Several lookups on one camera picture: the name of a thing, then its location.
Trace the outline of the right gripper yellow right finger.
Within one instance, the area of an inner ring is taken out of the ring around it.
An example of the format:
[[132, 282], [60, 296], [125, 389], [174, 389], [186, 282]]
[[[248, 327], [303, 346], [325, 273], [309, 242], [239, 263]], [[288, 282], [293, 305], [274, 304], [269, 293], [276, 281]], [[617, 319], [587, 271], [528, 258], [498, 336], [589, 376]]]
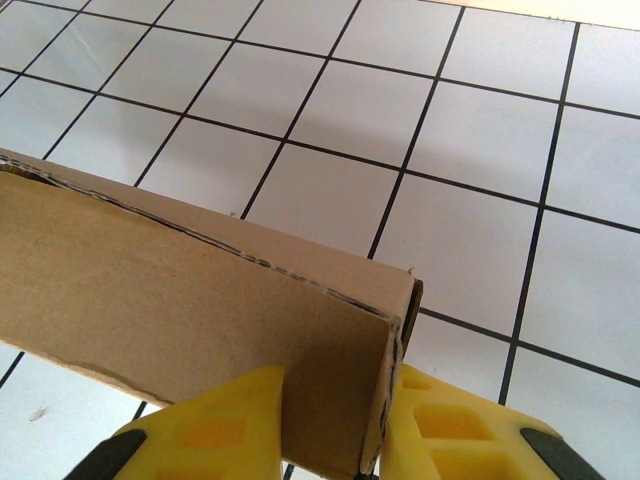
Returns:
[[384, 479], [594, 479], [546, 423], [404, 364], [382, 450]]

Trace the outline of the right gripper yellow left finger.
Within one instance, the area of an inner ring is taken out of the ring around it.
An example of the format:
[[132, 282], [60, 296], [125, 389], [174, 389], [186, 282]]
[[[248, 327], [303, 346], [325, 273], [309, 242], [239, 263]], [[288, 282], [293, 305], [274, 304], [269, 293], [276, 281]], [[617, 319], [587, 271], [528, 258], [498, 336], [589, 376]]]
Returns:
[[68, 479], [280, 479], [285, 369], [259, 368], [121, 427]]

